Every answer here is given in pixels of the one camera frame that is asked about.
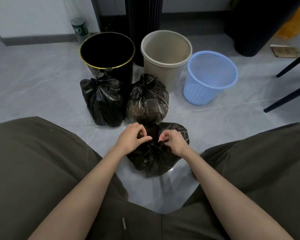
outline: gold rim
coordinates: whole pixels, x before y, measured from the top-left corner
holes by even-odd
[[[136,47],[135,47],[134,43],[132,42],[132,40],[131,40],[128,36],[125,36],[124,34],[117,33],[117,32],[101,32],[101,33],[96,33],[96,34],[90,36],[88,39],[92,38],[93,36],[96,36],[96,35],[99,35],[99,34],[105,34],[105,33],[114,33],[114,34],[122,35],[122,36],[128,38],[128,39],[131,41],[132,45],[133,45],[133,53],[132,53],[132,56],[129,58],[129,60],[126,61],[125,63],[121,64],[121,65],[117,65],[117,66],[112,67],[112,68],[114,69],[114,68],[118,68],[118,67],[124,66],[124,65],[127,64],[129,61],[131,61],[132,58],[134,57],[134,54],[136,53]],[[79,54],[80,54],[81,60],[83,60],[83,62],[84,62],[86,65],[88,65],[88,66],[90,66],[90,67],[92,67],[92,68],[106,69],[106,67],[105,67],[105,68],[102,68],[102,67],[96,67],[96,66],[94,66],[94,65],[91,65],[91,64],[89,64],[88,62],[86,62],[86,61],[82,58],[82,56],[81,56],[81,47],[82,47],[82,45],[83,45],[88,39],[84,40],[84,42],[80,45]]]

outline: metal chair leg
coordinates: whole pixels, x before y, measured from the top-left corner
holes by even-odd
[[[288,94],[287,96],[281,98],[280,100],[276,101],[275,103],[273,103],[272,105],[270,105],[268,108],[265,108],[263,111],[265,113],[268,113],[271,110],[274,110],[278,107],[280,107],[281,105],[284,105],[285,103],[290,102],[291,100],[295,99],[296,97],[300,96],[300,88],[295,90],[294,92]]]
[[[286,74],[288,71],[290,71],[292,68],[294,68],[296,65],[300,63],[300,57],[294,60],[290,65],[288,65],[286,68],[284,68],[281,72],[279,72],[276,77],[280,77],[283,74]]]

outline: hand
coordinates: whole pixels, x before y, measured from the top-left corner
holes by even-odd
[[[128,125],[127,128],[120,134],[114,147],[124,153],[124,155],[127,155],[142,143],[150,140],[152,140],[152,137],[147,136],[147,131],[144,126],[138,123],[134,123]]]
[[[182,157],[182,153],[189,147],[181,133],[175,129],[163,131],[159,141],[164,141],[167,146],[171,147],[172,152],[179,157]]]

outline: blue mesh basket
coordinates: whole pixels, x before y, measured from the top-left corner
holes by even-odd
[[[236,65],[213,51],[194,53],[188,61],[188,76],[183,95],[194,105],[203,105],[238,80]]]

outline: person's left hand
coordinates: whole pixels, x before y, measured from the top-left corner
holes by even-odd
[[[150,140],[152,140],[152,137],[147,136],[147,131],[144,126],[134,123],[128,125],[127,128],[120,134],[114,147],[124,153],[124,155],[127,155],[142,143]]]

